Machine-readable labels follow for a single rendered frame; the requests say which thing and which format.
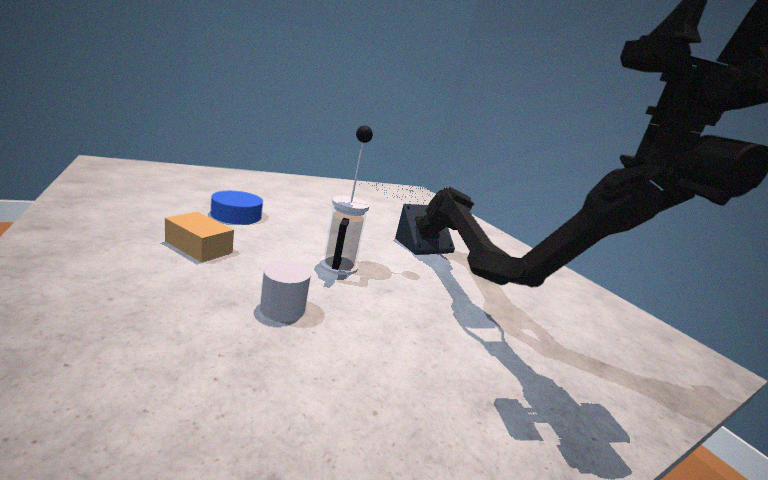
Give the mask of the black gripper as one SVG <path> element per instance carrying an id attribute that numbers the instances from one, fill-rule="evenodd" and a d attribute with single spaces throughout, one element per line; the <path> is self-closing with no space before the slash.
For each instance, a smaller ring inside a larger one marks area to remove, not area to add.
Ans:
<path id="1" fill-rule="evenodd" d="M 656 106 L 648 106 L 651 124 L 703 132 L 710 111 L 701 109 L 699 117 L 687 108 L 689 88 L 697 69 L 713 73 L 747 60 L 768 59 L 768 0 L 756 0 L 716 59 L 721 64 L 691 56 L 690 43 L 701 43 L 697 30 L 707 0 L 682 0 L 658 26 L 639 40 L 626 41 L 620 60 L 623 67 L 640 72 L 663 72 L 659 81 L 667 82 Z M 697 65 L 697 67 L 692 66 Z"/>

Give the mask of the tan rectangular block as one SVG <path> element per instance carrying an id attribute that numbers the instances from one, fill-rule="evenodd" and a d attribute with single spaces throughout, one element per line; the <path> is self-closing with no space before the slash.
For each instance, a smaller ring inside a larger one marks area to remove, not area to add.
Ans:
<path id="1" fill-rule="evenodd" d="M 233 253 L 234 229 L 192 212 L 165 217 L 165 242 L 202 262 Z"/>

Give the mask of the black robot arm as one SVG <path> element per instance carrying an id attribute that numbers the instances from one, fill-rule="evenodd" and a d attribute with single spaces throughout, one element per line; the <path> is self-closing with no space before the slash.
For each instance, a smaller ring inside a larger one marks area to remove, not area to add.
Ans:
<path id="1" fill-rule="evenodd" d="M 693 117 L 706 109 L 711 112 L 709 121 L 718 122 L 725 111 L 766 102 L 768 59 L 758 58 L 715 73 L 697 69 L 687 108 Z M 540 287 L 611 234 L 633 229 L 695 194 L 726 205 L 731 197 L 758 187 L 767 176 L 768 146 L 700 135 L 649 124 L 635 157 L 620 156 L 625 168 L 609 172 L 587 194 L 577 214 L 521 258 L 492 243 L 470 212 L 475 204 L 471 197 L 452 187 L 437 192 L 425 216 L 415 216 L 420 236 L 439 238 L 446 227 L 457 230 L 470 251 L 467 260 L 473 274 L 500 286 Z"/>

